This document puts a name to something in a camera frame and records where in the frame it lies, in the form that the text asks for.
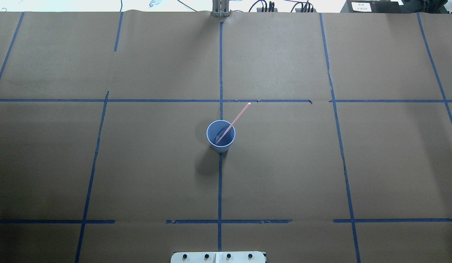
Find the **blue plastic cup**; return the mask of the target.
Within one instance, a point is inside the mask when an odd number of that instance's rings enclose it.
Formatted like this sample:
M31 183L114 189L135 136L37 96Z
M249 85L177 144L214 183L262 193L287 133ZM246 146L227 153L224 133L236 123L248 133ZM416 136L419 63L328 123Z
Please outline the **blue plastic cup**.
M225 153L233 144L236 138L236 130L234 126L229 128L230 125L231 123L228 121L216 120L207 127L207 140L215 152Z

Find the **orange black connector block far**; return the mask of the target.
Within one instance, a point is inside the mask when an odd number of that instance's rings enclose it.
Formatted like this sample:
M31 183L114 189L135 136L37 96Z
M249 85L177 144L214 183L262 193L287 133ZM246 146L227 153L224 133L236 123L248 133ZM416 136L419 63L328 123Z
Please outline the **orange black connector block far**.
M257 13L277 13L277 8L275 7L275 2L273 1L265 1L265 0L259 0L250 8L249 12L251 12L251 9L255 7L256 4L260 3L261 7L256 8Z

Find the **orange black connector block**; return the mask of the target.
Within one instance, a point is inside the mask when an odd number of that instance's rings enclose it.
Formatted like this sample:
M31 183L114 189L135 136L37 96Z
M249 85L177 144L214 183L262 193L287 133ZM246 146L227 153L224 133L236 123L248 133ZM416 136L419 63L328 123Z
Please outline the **orange black connector block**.
M273 1L265 1L265 0L259 0L250 8L249 12L251 12L251 9L255 7L256 4L260 3L261 7L256 8L257 13L277 13L277 8L275 7L275 2Z
M309 1L296 2L292 7L291 13L316 13L316 10Z

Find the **orange black connector block near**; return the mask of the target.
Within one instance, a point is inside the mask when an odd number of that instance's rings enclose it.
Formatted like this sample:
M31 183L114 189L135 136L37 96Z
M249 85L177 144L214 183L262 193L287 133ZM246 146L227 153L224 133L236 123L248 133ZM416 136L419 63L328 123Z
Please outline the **orange black connector block near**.
M309 1L296 2L292 7L291 13L316 13L316 10Z

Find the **black box with label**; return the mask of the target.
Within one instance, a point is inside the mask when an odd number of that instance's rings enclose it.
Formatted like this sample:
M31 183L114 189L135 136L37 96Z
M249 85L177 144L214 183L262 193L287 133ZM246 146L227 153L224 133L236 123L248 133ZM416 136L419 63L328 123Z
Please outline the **black box with label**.
M403 7L402 0L346 0L340 12L400 14Z

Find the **aluminium frame post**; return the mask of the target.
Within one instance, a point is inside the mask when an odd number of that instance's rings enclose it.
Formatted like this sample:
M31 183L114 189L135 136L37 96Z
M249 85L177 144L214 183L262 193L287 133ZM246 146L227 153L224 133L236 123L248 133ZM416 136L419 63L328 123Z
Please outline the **aluminium frame post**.
M212 17L229 17L229 0L212 0Z

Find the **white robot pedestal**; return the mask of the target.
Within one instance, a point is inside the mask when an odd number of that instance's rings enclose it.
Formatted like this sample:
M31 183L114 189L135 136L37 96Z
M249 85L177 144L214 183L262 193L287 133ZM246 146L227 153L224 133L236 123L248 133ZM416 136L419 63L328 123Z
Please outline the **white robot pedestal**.
M175 252L171 263L266 263L267 256L261 251L210 251Z

